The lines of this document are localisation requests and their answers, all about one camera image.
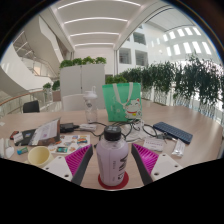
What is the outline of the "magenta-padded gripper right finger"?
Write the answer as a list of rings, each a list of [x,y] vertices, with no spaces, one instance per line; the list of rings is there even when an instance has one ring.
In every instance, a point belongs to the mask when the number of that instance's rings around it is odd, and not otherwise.
[[[157,153],[133,143],[131,153],[136,161],[142,182],[150,184],[182,169],[182,166],[166,153]]]

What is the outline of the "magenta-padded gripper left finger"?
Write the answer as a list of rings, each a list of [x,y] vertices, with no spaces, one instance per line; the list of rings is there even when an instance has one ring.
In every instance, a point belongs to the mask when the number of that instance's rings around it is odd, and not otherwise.
[[[57,156],[44,167],[44,170],[80,185],[92,155],[93,147],[87,145],[65,157]]]

